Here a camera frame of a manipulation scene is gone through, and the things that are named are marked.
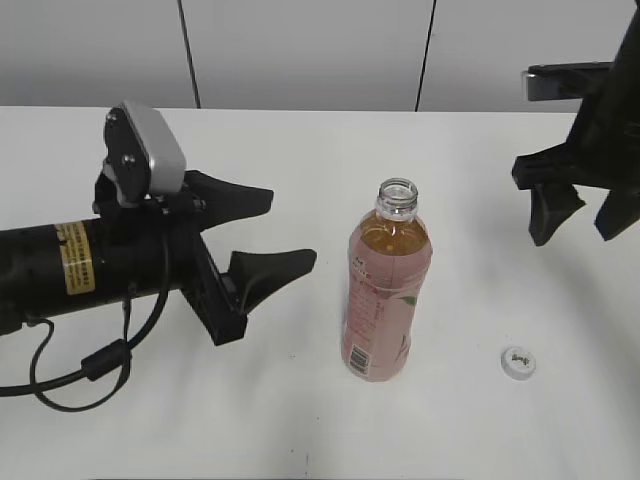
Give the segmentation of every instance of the table surface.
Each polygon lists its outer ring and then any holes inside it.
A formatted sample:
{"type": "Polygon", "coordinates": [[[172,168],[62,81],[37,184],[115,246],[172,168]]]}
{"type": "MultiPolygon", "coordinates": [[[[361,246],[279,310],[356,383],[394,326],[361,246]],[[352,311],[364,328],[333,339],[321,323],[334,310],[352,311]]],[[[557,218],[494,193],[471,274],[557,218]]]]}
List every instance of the table surface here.
{"type": "MultiPolygon", "coordinates": [[[[0,108],[0,225],[91,217],[105,109],[0,108]]],[[[604,193],[543,248],[528,236],[516,155],[563,141],[569,114],[163,110],[190,168],[273,188],[270,214],[205,233],[233,249],[313,248],[314,272],[214,347],[177,293],[101,408],[2,399],[0,477],[631,479],[640,476],[640,226],[605,243],[604,193]],[[347,239],[379,183],[412,179],[434,257],[404,371],[369,384],[343,366],[347,239]],[[508,378],[500,353],[537,370],[508,378]]],[[[134,303],[139,326],[153,299],[134,303]]],[[[39,377],[75,370],[121,332],[118,305],[56,318],[39,377]]],[[[0,338],[22,384],[44,327],[0,338]]],[[[114,374],[55,393],[71,404],[114,374]]]]}

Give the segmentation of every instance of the bottle cap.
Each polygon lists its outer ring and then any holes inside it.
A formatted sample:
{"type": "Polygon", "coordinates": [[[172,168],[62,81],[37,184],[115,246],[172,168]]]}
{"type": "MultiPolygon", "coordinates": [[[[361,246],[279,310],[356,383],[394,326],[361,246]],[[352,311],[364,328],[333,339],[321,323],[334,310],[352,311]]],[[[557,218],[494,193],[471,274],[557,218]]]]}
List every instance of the bottle cap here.
{"type": "Polygon", "coordinates": [[[508,347],[502,352],[502,369],[514,380],[527,380],[536,369],[536,359],[522,347],[508,347]]]}

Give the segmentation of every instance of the bottle opening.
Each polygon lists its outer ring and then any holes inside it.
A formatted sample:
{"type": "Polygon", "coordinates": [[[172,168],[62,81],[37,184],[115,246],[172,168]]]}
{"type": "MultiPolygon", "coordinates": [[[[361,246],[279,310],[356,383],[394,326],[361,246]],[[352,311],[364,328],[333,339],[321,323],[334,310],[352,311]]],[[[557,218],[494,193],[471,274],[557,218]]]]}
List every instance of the bottle opening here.
{"type": "Polygon", "coordinates": [[[418,211],[418,188],[405,178],[390,178],[380,185],[376,210],[389,220],[412,220],[418,211]]]}

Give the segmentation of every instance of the screw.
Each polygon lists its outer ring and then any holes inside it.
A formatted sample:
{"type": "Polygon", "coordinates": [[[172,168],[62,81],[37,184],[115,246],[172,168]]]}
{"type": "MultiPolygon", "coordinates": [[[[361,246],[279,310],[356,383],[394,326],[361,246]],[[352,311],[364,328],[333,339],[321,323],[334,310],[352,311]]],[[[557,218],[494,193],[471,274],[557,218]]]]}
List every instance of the screw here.
{"type": "Polygon", "coordinates": [[[204,200],[200,200],[199,198],[196,198],[193,201],[193,206],[196,209],[196,212],[202,212],[203,210],[207,209],[207,202],[205,202],[204,200]]]}
{"type": "Polygon", "coordinates": [[[122,164],[125,167],[132,167],[134,163],[136,163],[136,157],[134,157],[133,155],[122,156],[122,164]]]}

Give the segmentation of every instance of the black cable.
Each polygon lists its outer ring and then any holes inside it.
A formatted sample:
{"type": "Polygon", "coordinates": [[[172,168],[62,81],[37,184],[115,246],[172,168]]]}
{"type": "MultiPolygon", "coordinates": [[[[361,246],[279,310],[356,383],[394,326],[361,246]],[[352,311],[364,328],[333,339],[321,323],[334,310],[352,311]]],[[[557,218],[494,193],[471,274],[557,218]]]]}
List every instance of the black cable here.
{"type": "MultiPolygon", "coordinates": [[[[133,350],[137,347],[142,340],[149,335],[149,332],[153,329],[153,327],[158,322],[162,311],[167,303],[167,298],[169,297],[169,291],[171,289],[171,256],[169,251],[169,237],[164,228],[161,228],[161,243],[162,243],[162,283],[160,285],[160,291],[158,292],[158,296],[156,298],[156,302],[153,306],[153,310],[149,314],[149,317],[145,321],[140,331],[136,333],[136,335],[127,342],[127,346],[129,350],[133,350]]],[[[48,380],[45,382],[38,382],[36,387],[40,392],[46,392],[49,390],[54,390],[56,388],[65,387],[70,385],[78,380],[82,380],[86,378],[85,372],[83,370],[76,370],[73,373],[68,375],[64,375],[62,377],[54,378],[52,380],[48,380]]],[[[0,398],[1,397],[19,397],[24,395],[33,395],[35,394],[34,385],[15,385],[11,387],[0,387],[0,398]]]]}
{"type": "Polygon", "coordinates": [[[420,82],[418,84],[418,98],[416,99],[416,108],[414,112],[417,112],[420,108],[420,97],[422,97],[422,85],[424,84],[424,75],[427,71],[427,57],[429,56],[429,45],[431,44],[431,32],[433,32],[433,23],[436,18],[436,4],[438,0],[433,0],[431,5],[431,18],[429,19],[429,30],[427,30],[427,40],[424,44],[424,58],[422,59],[422,70],[420,72],[420,82]]]}
{"type": "Polygon", "coordinates": [[[153,305],[153,310],[151,310],[149,314],[149,318],[144,322],[144,325],[142,325],[138,333],[127,342],[131,350],[136,348],[140,342],[149,335],[153,327],[156,326],[167,303],[167,298],[169,298],[169,291],[171,290],[171,254],[169,252],[169,236],[166,229],[162,228],[160,237],[162,240],[162,283],[160,284],[160,291],[158,292],[156,303],[153,305]]]}
{"type": "Polygon", "coordinates": [[[184,18],[184,8],[182,6],[182,0],[177,1],[178,13],[180,14],[180,27],[182,28],[182,39],[184,40],[184,49],[187,51],[187,63],[189,64],[189,75],[191,76],[193,97],[196,101],[196,108],[202,108],[202,105],[200,105],[200,92],[198,91],[198,82],[196,81],[196,69],[193,66],[193,57],[191,56],[191,44],[189,43],[189,34],[187,33],[187,22],[184,18]]]}
{"type": "MultiPolygon", "coordinates": [[[[127,297],[124,299],[124,302],[122,304],[122,310],[124,312],[124,327],[122,338],[125,342],[128,342],[129,325],[131,324],[131,295],[127,294],[127,297]]],[[[66,405],[61,405],[57,402],[54,402],[44,394],[36,380],[36,367],[38,366],[38,360],[40,360],[40,355],[42,355],[45,347],[49,344],[49,341],[51,340],[51,337],[53,336],[53,332],[55,330],[55,327],[51,320],[43,319],[35,323],[35,325],[41,324],[46,324],[49,327],[49,333],[47,333],[45,339],[38,346],[35,353],[33,354],[33,358],[31,359],[31,365],[29,366],[29,385],[33,388],[33,394],[36,396],[36,398],[44,403],[47,407],[65,413],[85,412],[87,410],[99,407],[100,405],[105,403],[116,393],[118,393],[118,390],[120,390],[124,386],[124,384],[127,383],[127,380],[129,380],[129,375],[131,374],[131,354],[129,349],[125,349],[123,352],[120,375],[118,375],[118,381],[114,385],[111,392],[106,394],[100,400],[97,400],[88,405],[83,405],[81,407],[68,407],[66,405]]]]}

